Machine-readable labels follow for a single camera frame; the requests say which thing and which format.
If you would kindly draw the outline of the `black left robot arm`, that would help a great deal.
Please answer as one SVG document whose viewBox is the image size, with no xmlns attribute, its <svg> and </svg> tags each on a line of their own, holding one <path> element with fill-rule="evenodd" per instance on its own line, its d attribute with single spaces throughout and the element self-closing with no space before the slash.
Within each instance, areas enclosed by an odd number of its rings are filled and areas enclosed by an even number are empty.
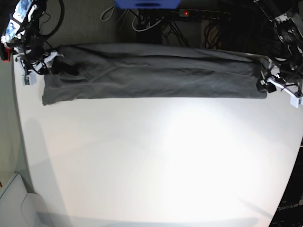
<svg viewBox="0 0 303 227">
<path fill-rule="evenodd" d="M 260 86 L 271 93 L 279 87 L 296 98 L 303 97 L 303 20 L 299 15 L 295 0 L 255 0 L 253 1 L 273 24 L 274 34 L 286 48 L 288 54 L 267 56 L 278 72 L 266 72 Z"/>
</svg>

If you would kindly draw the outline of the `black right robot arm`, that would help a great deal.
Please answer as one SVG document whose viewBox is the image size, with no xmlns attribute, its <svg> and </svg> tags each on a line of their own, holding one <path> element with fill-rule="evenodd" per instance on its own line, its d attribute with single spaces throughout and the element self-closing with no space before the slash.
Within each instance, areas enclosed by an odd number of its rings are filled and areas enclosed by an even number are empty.
<svg viewBox="0 0 303 227">
<path fill-rule="evenodd" d="M 21 65 L 28 76 L 31 72 L 38 75 L 48 74 L 51 67 L 47 64 L 53 52 L 45 51 L 43 46 L 62 25 L 65 5 L 59 1 L 60 16 L 57 25 L 48 34 L 40 31 L 40 17 L 46 13 L 46 0 L 20 0 L 14 11 L 11 1 L 0 4 L 0 59 L 9 62 L 12 52 L 20 56 Z"/>
</svg>

